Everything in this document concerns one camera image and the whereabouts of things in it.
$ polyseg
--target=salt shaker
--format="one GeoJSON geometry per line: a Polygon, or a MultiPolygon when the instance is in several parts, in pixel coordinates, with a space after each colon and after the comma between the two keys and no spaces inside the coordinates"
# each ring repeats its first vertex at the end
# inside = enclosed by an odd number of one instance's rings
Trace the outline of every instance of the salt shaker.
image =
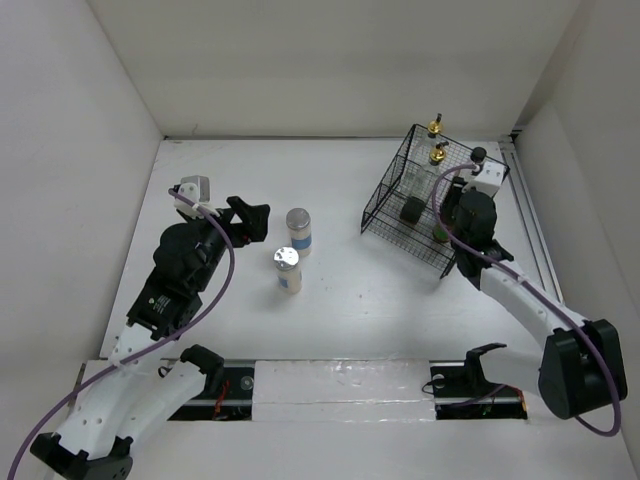
{"type": "Polygon", "coordinates": [[[311,253],[311,216],[304,208],[294,208],[287,213],[287,227],[291,246],[301,257],[311,253]]]}
{"type": "Polygon", "coordinates": [[[273,261],[278,270],[280,286],[289,293],[298,293],[302,288],[302,271],[300,270],[300,256],[291,247],[276,250],[273,261]]]}

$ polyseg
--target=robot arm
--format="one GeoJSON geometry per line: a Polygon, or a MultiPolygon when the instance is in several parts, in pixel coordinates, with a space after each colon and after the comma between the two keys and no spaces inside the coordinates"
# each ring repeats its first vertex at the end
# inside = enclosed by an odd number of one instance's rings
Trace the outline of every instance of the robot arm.
{"type": "Polygon", "coordinates": [[[551,412],[562,419],[611,404],[605,375],[587,348],[585,337],[567,328],[560,313],[577,324],[596,346],[620,399],[626,398],[627,384],[615,327],[606,320],[585,320],[528,282],[513,256],[493,238],[497,214],[492,196],[497,188],[487,186],[483,180],[487,175],[481,173],[487,166],[482,162],[480,165],[466,178],[453,180],[440,208],[441,218],[456,239],[471,247],[453,243],[462,275],[522,324],[540,346],[541,355],[523,355],[504,344],[479,347],[467,353],[465,365],[453,381],[462,379],[473,396],[486,394],[496,384],[519,387],[540,395],[551,412]],[[473,250],[492,261],[478,257],[473,250]],[[534,292],[523,288],[523,282],[534,292]]]}
{"type": "MultiPolygon", "coordinates": [[[[205,177],[182,179],[176,193],[217,217],[234,248],[262,242],[270,208],[229,197],[230,208],[208,207],[205,177]],[[232,223],[235,216],[240,222],[232,223]]],[[[204,291],[227,243],[197,209],[176,201],[186,220],[167,228],[153,255],[155,268],[127,314],[127,323],[109,357],[117,367],[93,384],[67,420],[53,433],[38,435],[31,453],[68,480],[124,479],[140,444],[181,405],[220,384],[224,360],[199,345],[185,350],[162,380],[150,385],[160,360],[202,306],[204,291]],[[126,358],[164,342],[126,365],[126,358]]]]}

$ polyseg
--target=white wall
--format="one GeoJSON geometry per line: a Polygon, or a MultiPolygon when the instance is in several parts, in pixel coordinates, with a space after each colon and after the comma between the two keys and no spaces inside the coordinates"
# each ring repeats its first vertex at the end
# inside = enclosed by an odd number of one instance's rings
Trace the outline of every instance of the white wall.
{"type": "Polygon", "coordinates": [[[567,303],[619,328],[640,466],[640,4],[595,2],[552,97],[517,147],[567,303]]]}
{"type": "Polygon", "coordinates": [[[579,0],[89,0],[168,135],[509,133],[579,0]]]}
{"type": "Polygon", "coordinates": [[[0,476],[98,352],[160,138],[84,0],[0,0],[0,476]]]}

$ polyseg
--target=gold bottle pourer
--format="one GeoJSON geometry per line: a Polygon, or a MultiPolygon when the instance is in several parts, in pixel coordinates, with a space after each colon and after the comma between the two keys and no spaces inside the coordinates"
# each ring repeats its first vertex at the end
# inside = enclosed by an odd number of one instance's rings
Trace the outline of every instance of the gold bottle pourer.
{"type": "Polygon", "coordinates": [[[432,135],[438,135],[442,133],[442,114],[439,113],[435,120],[429,122],[427,130],[432,135]]]}
{"type": "Polygon", "coordinates": [[[444,149],[447,145],[449,145],[449,142],[440,142],[431,149],[429,153],[431,163],[439,164],[447,157],[447,152],[444,149]]]}

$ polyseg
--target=metal mesh basket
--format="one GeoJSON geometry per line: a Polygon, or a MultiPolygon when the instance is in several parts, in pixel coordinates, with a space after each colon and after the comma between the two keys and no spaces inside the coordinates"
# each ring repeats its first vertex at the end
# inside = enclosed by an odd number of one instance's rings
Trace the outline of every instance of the metal mesh basket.
{"type": "MultiPolygon", "coordinates": [[[[425,165],[429,161],[427,138],[425,127],[418,124],[411,127],[378,187],[373,192],[364,212],[362,212],[360,232],[364,233],[369,230],[381,236],[440,270],[442,272],[440,278],[443,278],[453,268],[454,252],[449,243],[443,244],[433,239],[432,232],[437,219],[431,209],[430,202],[427,202],[426,208],[415,225],[410,226],[400,220],[400,212],[409,196],[408,186],[421,170],[420,165],[425,165]]],[[[442,171],[456,165],[469,163],[470,148],[444,135],[439,135],[439,138],[449,142],[449,146],[446,147],[447,157],[440,166],[442,171]]],[[[503,162],[489,156],[487,159],[504,165],[503,162]]],[[[453,176],[454,174],[451,174],[448,179],[453,179],[453,176]]],[[[438,205],[444,200],[446,192],[447,188],[440,187],[438,190],[436,195],[438,205]]],[[[424,192],[421,197],[426,198],[428,193],[424,192]]]]}

